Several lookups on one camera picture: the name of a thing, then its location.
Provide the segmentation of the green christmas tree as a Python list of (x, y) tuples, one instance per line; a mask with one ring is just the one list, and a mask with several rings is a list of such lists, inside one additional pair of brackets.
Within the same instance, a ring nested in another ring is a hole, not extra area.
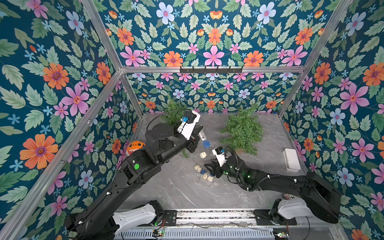
[(258, 150), (255, 144), (260, 143), (264, 137), (263, 126), (256, 114), (259, 106), (259, 103), (255, 103), (236, 115), (230, 115), (225, 127), (221, 129), (221, 133), (227, 136), (220, 143), (256, 156)]
[(167, 123), (174, 129), (177, 129), (181, 124), (181, 118), (184, 116), (185, 112), (186, 108), (173, 100), (171, 95), (168, 95), (161, 119), (164, 123)]

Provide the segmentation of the rattan ball string light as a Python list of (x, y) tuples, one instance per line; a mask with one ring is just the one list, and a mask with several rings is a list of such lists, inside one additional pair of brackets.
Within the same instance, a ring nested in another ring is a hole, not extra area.
[(214, 175), (210, 172), (205, 164), (211, 163), (210, 148), (204, 147), (204, 142), (200, 141), (195, 152), (192, 154), (194, 160), (194, 171), (197, 176), (197, 183), (202, 187), (210, 187), (215, 180)]

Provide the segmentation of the clear battery box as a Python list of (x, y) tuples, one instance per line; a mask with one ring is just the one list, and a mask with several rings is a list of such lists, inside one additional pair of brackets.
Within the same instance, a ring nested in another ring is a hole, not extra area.
[(203, 130), (201, 130), (201, 131), (199, 132), (199, 137), (200, 137), (200, 139), (201, 139), (203, 142), (207, 140), (207, 137), (206, 137), (206, 135), (205, 135), (205, 133), (204, 133)]

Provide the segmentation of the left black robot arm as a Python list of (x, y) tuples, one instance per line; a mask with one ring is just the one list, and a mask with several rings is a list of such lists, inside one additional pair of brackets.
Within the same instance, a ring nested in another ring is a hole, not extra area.
[(184, 136), (168, 124), (155, 125), (145, 133), (146, 145), (124, 159), (112, 182), (97, 199), (81, 213), (66, 217), (66, 229), (76, 233), (76, 240), (112, 240), (130, 228), (159, 223), (164, 210), (158, 201), (125, 213), (117, 209), (159, 173), (164, 163), (184, 149), (193, 153), (202, 129), (202, 125), (187, 124), (183, 128)]

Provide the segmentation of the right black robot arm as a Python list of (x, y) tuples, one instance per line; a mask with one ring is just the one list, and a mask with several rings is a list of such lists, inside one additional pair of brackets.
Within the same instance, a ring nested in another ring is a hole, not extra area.
[(247, 167), (231, 148), (219, 151), (221, 154), (215, 160), (205, 164), (214, 177), (233, 179), (233, 184), (247, 192), (275, 191), (298, 197), (318, 219), (331, 224), (339, 222), (342, 194), (319, 175), (311, 172), (301, 176), (270, 174)]

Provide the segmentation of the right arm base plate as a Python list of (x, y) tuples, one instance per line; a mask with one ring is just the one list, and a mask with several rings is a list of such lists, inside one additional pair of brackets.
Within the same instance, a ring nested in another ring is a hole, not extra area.
[(275, 213), (274, 215), (270, 214), (271, 210), (254, 210), (253, 214), (255, 215), (255, 219), (258, 226), (296, 226), (297, 221), (295, 218), (286, 220), (279, 214)]

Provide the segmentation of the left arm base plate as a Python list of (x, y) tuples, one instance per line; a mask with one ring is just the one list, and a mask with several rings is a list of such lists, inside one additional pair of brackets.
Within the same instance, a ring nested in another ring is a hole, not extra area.
[(163, 214), (163, 218), (161, 219), (160, 226), (176, 226), (178, 218), (178, 211), (177, 210), (165, 210)]

